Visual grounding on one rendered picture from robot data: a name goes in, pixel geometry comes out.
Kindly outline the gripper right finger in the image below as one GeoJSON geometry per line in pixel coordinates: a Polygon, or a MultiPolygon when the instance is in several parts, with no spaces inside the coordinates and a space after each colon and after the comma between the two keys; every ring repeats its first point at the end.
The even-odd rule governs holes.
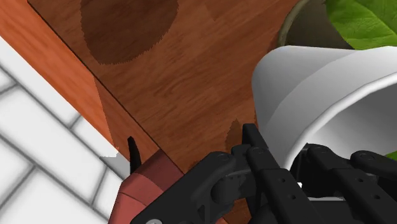
{"type": "Polygon", "coordinates": [[[294,178],[312,198],[343,197],[368,224],[397,224],[397,196],[368,174],[397,181],[397,162],[370,151],[345,159],[319,144],[306,144],[291,166],[294,178]]]}

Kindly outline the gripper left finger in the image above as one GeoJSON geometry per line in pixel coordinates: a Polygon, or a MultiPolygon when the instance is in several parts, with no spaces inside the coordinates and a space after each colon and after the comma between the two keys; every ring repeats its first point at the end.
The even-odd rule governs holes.
{"type": "MultiPolygon", "coordinates": [[[[291,173],[275,161],[255,124],[243,125],[242,140],[250,145],[243,159],[253,174],[256,193],[266,197],[277,224],[325,224],[291,173]]],[[[233,201],[220,199],[211,190],[236,166],[237,158],[229,153],[209,153],[130,224],[215,224],[233,201]]]]}

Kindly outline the white cup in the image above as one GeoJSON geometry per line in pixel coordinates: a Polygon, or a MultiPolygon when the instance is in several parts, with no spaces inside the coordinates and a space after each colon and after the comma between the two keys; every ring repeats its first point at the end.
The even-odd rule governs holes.
{"type": "Polygon", "coordinates": [[[397,46],[282,46],[259,61],[252,91],[260,133],[281,167],[307,143],[344,158],[397,151],[397,46]]]}

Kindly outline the red rounded object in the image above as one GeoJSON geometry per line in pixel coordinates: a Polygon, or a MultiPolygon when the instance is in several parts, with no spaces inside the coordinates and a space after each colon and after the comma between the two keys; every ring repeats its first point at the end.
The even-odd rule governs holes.
{"type": "Polygon", "coordinates": [[[158,150],[121,183],[108,224],[228,224],[210,189],[234,165],[217,151],[183,174],[158,150]]]}

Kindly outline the wooden table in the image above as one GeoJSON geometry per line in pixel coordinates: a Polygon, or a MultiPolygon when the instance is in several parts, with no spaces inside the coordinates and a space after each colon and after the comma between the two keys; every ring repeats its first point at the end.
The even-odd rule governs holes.
{"type": "Polygon", "coordinates": [[[253,123],[251,76],[298,0],[0,0],[0,35],[120,151],[183,171],[253,123]]]}

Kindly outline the black curved spike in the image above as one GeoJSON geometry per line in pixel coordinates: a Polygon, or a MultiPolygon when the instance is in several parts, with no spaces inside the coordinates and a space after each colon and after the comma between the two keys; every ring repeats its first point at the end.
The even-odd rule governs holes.
{"type": "Polygon", "coordinates": [[[129,147],[129,156],[130,156],[130,173],[135,172],[142,164],[140,152],[136,145],[136,142],[132,136],[127,139],[128,147],[129,147]]]}

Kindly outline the potted green plant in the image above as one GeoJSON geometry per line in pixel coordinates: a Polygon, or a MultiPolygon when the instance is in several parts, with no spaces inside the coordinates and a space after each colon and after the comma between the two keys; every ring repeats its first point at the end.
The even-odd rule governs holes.
{"type": "Polygon", "coordinates": [[[397,0],[299,0],[277,46],[367,50],[397,46],[397,0]]]}

